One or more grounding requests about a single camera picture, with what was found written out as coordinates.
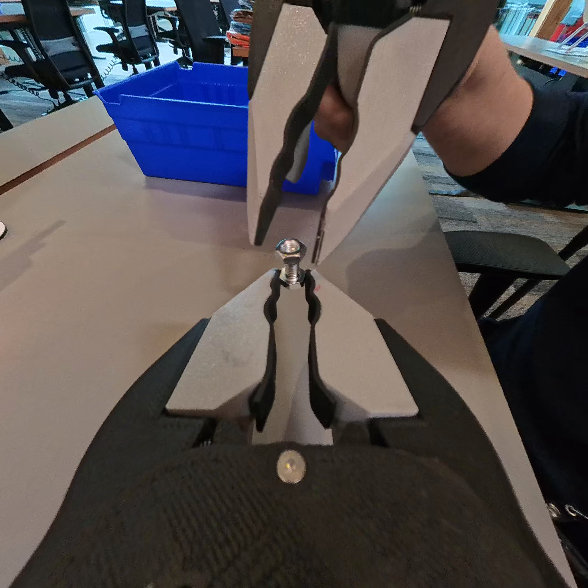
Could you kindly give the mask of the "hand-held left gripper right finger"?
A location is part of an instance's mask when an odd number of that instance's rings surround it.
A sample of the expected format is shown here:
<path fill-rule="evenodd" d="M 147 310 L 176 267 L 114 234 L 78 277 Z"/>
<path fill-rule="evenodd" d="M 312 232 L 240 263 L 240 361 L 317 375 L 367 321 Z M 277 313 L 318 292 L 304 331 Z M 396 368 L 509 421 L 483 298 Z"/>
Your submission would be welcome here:
<path fill-rule="evenodd" d="M 418 413 L 376 319 L 317 272 L 307 272 L 309 400 L 325 428 Z"/>

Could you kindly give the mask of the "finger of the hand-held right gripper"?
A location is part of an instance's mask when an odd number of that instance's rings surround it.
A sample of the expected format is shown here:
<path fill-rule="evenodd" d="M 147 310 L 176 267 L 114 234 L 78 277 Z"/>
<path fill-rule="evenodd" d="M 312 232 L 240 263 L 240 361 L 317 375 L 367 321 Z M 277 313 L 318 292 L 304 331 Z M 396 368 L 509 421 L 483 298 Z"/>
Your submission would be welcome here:
<path fill-rule="evenodd" d="M 313 2 L 256 2 L 249 51 L 247 223 L 261 246 L 307 158 L 311 122 L 337 65 L 337 31 Z"/>
<path fill-rule="evenodd" d="M 448 19 L 409 17 L 387 29 L 338 27 L 336 72 L 355 134 L 322 212 L 314 265 L 346 238 L 408 153 L 449 26 Z"/>

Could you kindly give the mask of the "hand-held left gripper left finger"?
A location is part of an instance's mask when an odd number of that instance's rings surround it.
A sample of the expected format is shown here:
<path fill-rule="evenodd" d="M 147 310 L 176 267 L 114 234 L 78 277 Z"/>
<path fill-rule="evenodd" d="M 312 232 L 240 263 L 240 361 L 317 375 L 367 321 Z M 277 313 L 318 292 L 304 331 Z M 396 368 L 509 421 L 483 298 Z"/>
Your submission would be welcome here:
<path fill-rule="evenodd" d="M 167 402 L 168 413 L 254 421 L 263 431 L 276 392 L 279 297 L 280 272 L 272 269 L 212 315 Z"/>

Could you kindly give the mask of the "blue plastic bin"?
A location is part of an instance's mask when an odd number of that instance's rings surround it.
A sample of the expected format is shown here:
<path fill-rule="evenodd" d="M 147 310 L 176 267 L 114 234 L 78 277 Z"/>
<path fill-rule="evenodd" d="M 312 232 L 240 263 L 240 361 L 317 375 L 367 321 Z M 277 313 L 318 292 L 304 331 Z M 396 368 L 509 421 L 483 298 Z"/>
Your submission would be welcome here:
<path fill-rule="evenodd" d="M 173 61 L 96 95 L 144 175 L 246 187 L 246 66 Z"/>

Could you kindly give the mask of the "short silver bolt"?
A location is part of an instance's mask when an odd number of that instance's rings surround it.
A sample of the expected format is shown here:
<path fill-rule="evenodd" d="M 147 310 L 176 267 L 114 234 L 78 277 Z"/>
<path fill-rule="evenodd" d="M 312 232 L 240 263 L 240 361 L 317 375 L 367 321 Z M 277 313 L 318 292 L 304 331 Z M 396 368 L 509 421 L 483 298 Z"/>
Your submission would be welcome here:
<path fill-rule="evenodd" d="M 305 270 L 300 267 L 300 258 L 283 260 L 283 267 L 279 274 L 281 286 L 287 289 L 302 287 L 305 282 Z"/>

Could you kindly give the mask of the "small silver hex nut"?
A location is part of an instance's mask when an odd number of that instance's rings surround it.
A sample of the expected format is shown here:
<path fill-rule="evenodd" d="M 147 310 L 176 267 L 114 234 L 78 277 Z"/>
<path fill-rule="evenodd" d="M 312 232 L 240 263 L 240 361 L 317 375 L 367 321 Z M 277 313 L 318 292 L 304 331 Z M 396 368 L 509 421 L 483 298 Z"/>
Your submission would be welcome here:
<path fill-rule="evenodd" d="M 283 239 L 275 247 L 276 254 L 284 264 L 299 263 L 304 259 L 307 247 L 299 239 Z"/>

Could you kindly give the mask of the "person's right hand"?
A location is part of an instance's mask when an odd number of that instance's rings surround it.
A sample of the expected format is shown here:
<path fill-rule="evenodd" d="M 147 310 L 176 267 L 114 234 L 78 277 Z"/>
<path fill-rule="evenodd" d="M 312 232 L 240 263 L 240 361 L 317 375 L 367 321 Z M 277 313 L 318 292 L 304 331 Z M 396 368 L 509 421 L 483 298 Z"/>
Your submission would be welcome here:
<path fill-rule="evenodd" d="M 532 88 L 518 76 L 491 25 L 460 85 L 422 132 L 446 170 L 467 177 L 486 169 L 510 147 L 532 107 Z"/>

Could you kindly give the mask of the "stack of folded cloths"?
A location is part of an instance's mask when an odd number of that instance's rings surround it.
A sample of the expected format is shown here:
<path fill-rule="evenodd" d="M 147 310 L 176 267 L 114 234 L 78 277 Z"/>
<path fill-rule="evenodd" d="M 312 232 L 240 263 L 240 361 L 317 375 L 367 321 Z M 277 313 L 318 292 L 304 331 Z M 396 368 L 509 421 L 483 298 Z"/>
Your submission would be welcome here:
<path fill-rule="evenodd" d="M 226 33 L 228 42 L 238 48 L 249 49 L 255 1 L 237 1 L 229 9 L 229 28 Z"/>

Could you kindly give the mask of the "clear acrylic sign stand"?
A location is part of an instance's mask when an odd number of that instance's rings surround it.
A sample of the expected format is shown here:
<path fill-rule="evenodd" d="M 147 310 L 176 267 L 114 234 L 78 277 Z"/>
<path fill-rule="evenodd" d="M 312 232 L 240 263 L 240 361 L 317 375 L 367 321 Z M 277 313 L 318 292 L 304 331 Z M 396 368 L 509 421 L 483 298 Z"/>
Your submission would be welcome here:
<path fill-rule="evenodd" d="M 557 40 L 556 53 L 566 54 L 587 48 L 587 21 L 580 18 L 574 25 L 565 26 Z"/>

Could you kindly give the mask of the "person's black chair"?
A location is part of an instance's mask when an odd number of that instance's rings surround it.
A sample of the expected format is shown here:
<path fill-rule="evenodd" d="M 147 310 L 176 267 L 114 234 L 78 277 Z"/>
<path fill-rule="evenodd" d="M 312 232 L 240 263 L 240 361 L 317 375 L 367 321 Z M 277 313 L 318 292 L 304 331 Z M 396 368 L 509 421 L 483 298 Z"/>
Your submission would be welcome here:
<path fill-rule="evenodd" d="M 525 283 L 490 313 L 497 319 L 542 281 L 558 281 L 570 267 L 567 261 L 587 246 L 583 228 L 560 252 L 526 235 L 482 231 L 445 232 L 454 264 L 461 273 L 478 274 L 468 300 L 480 320 L 518 280 Z"/>

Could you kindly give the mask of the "wooden post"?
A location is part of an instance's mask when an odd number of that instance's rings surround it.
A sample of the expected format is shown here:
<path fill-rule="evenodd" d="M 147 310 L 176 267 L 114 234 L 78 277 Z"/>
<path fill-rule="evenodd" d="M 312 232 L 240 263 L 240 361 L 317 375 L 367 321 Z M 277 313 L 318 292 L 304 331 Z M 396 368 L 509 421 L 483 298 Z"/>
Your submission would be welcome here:
<path fill-rule="evenodd" d="M 549 40 L 568 13 L 571 3 L 572 1 L 546 1 L 530 36 Z"/>

